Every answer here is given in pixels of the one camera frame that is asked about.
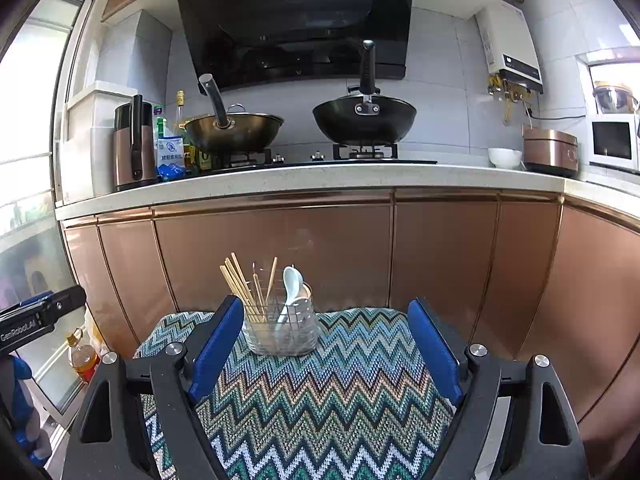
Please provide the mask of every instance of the wok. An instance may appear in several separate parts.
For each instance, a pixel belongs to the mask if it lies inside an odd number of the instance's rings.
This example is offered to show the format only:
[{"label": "wok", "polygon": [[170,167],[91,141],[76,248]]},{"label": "wok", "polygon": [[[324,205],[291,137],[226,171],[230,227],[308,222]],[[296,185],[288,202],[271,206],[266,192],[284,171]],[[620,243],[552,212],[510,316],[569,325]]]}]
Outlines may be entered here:
[{"label": "wok", "polygon": [[209,95],[216,114],[187,120],[184,125],[190,141],[199,149],[213,155],[261,152],[273,142],[284,123],[283,118],[247,112],[227,113],[213,76],[200,76],[200,83]]},{"label": "wok", "polygon": [[330,140],[347,146],[388,146],[402,140],[414,124],[416,109],[406,101],[382,96],[376,88],[375,44],[362,43],[360,86],[348,95],[314,108],[318,127]]}]

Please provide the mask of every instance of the electric kettle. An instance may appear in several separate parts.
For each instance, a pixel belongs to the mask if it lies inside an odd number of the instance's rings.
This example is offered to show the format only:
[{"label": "electric kettle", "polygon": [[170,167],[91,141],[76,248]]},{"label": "electric kettle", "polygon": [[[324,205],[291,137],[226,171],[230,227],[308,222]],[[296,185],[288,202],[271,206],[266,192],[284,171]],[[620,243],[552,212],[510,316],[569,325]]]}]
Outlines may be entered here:
[{"label": "electric kettle", "polygon": [[158,181],[154,155],[154,130],[151,103],[134,95],[130,103],[115,111],[113,137],[116,190],[148,186]]}]

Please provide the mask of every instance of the black range hood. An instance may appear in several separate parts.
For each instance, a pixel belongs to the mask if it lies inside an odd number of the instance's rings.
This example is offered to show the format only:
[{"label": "black range hood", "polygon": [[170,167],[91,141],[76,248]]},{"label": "black range hood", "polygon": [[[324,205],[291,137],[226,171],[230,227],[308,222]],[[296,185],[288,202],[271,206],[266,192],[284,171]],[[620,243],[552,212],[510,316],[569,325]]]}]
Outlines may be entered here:
[{"label": "black range hood", "polygon": [[178,0],[198,75],[219,88],[357,76],[362,40],[377,76],[404,77],[411,0]]}]

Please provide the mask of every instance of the water heater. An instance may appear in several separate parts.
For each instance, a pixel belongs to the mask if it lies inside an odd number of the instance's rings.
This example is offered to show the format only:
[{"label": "water heater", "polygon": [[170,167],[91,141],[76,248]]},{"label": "water heater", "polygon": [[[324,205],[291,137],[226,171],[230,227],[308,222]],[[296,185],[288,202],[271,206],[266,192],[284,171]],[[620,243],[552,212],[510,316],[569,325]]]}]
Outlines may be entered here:
[{"label": "water heater", "polygon": [[489,74],[543,93],[540,64],[520,9],[495,0],[476,14]]}]

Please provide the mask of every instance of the blue gripper pad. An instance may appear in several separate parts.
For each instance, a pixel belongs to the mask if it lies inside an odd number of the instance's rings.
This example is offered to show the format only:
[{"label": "blue gripper pad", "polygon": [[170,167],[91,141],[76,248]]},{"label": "blue gripper pad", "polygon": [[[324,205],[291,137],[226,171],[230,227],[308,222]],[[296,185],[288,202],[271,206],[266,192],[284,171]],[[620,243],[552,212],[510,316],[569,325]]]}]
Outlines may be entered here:
[{"label": "blue gripper pad", "polygon": [[243,321],[242,301],[236,298],[195,362],[193,383],[188,392],[193,404],[197,404],[213,391],[226,359],[238,338]]},{"label": "blue gripper pad", "polygon": [[458,381],[457,359],[418,300],[409,303],[407,321],[415,345],[433,378],[433,383],[441,395],[457,406],[463,399]]}]

